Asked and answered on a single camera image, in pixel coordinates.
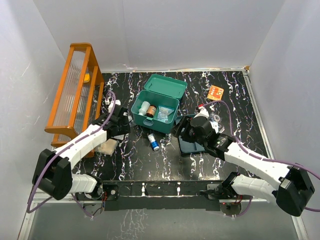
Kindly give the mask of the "blue cotton swab packet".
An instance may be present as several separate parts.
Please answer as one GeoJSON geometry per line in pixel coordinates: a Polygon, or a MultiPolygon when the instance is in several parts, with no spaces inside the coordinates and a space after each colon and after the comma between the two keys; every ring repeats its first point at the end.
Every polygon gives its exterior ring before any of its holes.
{"type": "Polygon", "coordinates": [[[157,120],[163,123],[168,123],[169,121],[169,115],[174,112],[174,109],[171,107],[159,105],[158,106],[158,115],[157,115],[157,120]]]}

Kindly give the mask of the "small white blue bottle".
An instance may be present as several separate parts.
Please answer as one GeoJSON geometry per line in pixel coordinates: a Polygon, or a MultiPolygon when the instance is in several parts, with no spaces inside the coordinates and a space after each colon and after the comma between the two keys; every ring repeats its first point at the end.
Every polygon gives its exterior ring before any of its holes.
{"type": "Polygon", "coordinates": [[[158,142],[155,139],[155,136],[153,134],[149,134],[148,140],[150,142],[151,148],[153,151],[158,151],[160,149],[158,142]]]}

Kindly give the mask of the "white plastic medicine bottle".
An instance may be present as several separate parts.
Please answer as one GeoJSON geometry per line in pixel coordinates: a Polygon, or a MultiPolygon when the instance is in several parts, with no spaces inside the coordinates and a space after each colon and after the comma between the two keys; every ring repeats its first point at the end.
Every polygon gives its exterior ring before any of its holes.
{"type": "Polygon", "coordinates": [[[138,110],[138,114],[141,116],[145,116],[147,114],[149,107],[150,107],[150,103],[148,101],[144,101],[138,110]]]}

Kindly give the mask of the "amber bottle orange label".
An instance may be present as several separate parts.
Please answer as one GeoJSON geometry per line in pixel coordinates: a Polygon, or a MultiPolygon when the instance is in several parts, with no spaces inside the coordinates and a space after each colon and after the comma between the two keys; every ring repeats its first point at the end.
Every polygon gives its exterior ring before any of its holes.
{"type": "Polygon", "coordinates": [[[146,111],[146,116],[148,118],[153,118],[157,112],[157,107],[155,105],[150,105],[146,111]]]}

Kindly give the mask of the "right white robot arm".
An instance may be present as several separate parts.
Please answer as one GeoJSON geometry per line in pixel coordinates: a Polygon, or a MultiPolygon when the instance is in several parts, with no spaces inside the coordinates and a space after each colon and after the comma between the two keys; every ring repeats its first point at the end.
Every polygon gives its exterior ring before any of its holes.
{"type": "Polygon", "coordinates": [[[299,217],[315,193],[310,171],[299,164],[282,163],[245,148],[234,136],[215,131],[205,116],[183,116],[171,133],[185,142],[198,143],[215,158],[237,165],[255,177],[232,172],[221,184],[233,199],[247,195],[275,202],[287,214],[299,217]]]}

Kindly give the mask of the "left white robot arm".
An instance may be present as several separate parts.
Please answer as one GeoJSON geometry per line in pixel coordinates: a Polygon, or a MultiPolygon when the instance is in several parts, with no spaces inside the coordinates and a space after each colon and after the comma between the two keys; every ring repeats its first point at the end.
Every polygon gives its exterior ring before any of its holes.
{"type": "Polygon", "coordinates": [[[67,194],[85,193],[88,198],[103,195],[103,183],[92,174],[73,174],[73,168],[89,152],[108,140],[130,133],[128,109],[116,105],[113,113],[105,113],[92,121],[87,129],[55,150],[45,149],[38,157],[32,184],[56,200],[67,194]]]}

